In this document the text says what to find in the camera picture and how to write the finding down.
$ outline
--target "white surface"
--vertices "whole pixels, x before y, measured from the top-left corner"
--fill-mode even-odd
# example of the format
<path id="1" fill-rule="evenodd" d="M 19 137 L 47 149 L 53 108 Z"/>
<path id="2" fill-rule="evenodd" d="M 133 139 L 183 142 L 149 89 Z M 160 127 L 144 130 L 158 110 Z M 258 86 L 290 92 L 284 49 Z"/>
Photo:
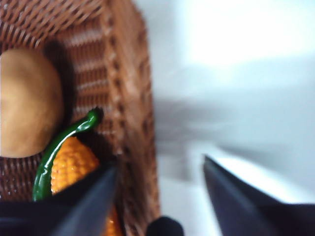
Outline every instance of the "white surface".
<path id="1" fill-rule="evenodd" d="M 202 153 L 282 201 L 315 202 L 315 1 L 136 2 L 149 28 L 163 213 L 188 236 L 220 235 Z"/>

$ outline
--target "brown wicker weave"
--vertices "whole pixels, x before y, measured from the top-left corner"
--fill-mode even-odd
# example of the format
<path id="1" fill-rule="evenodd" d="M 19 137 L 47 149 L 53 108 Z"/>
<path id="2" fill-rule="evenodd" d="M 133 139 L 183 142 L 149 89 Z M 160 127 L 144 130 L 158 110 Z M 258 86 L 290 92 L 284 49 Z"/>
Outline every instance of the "brown wicker weave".
<path id="1" fill-rule="evenodd" d="M 0 0 L 0 50 L 43 51 L 58 69 L 64 125 L 95 107 L 105 112 L 88 134 L 100 157 L 121 167 L 117 204 L 126 234 L 144 235 L 159 216 L 150 63 L 144 22 L 130 0 Z M 29 201 L 41 155 L 0 158 L 0 200 Z"/>

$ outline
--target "corn cob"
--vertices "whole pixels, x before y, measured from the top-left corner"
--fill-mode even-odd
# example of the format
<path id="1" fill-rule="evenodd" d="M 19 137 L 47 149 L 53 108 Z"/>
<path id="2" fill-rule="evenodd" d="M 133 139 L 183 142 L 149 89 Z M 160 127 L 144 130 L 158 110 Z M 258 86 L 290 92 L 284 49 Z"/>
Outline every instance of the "corn cob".
<path id="1" fill-rule="evenodd" d="M 51 191 L 56 194 L 95 170 L 99 160 L 77 138 L 69 137 L 58 151 L 51 172 Z M 102 236 L 122 236 L 116 209 L 106 219 Z"/>

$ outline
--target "plastic vegetable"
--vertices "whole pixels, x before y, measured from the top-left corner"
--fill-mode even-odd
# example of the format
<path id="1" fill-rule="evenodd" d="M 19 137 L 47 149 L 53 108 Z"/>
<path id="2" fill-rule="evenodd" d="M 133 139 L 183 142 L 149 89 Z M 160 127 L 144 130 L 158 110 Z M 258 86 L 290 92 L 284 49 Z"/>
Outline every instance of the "plastic vegetable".
<path id="1" fill-rule="evenodd" d="M 77 138 L 69 137 L 58 151 L 51 172 L 51 191 L 56 194 L 84 178 L 99 165 L 94 153 Z M 116 209 L 106 219 L 102 236 L 122 236 Z"/>
<path id="2" fill-rule="evenodd" d="M 90 130 L 100 121 L 96 109 L 58 135 L 47 147 L 39 165 L 33 187 L 33 200 L 56 194 L 84 178 L 99 165 L 94 153 L 72 135 Z M 113 207 L 106 219 L 102 236 L 122 236 L 117 212 Z"/>
<path id="3" fill-rule="evenodd" d="M 100 122 L 100 114 L 97 109 L 90 110 L 88 114 L 72 124 L 68 129 L 60 133 L 46 148 L 42 161 L 37 169 L 33 186 L 33 200 L 38 201 L 51 196 L 51 169 L 54 158 L 63 142 L 70 136 L 90 130 Z"/>
<path id="4" fill-rule="evenodd" d="M 0 64 L 0 155 L 35 155 L 63 119 L 58 72 L 44 55 L 24 48 L 5 51 Z"/>

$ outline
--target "black rubber tip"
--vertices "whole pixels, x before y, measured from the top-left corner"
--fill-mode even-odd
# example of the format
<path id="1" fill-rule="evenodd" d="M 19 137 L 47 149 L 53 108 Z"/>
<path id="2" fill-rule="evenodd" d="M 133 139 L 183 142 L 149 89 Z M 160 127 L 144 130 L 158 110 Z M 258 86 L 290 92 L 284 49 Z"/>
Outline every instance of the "black rubber tip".
<path id="1" fill-rule="evenodd" d="M 184 230 L 176 220 L 163 216 L 148 226 L 146 236 L 184 236 Z"/>

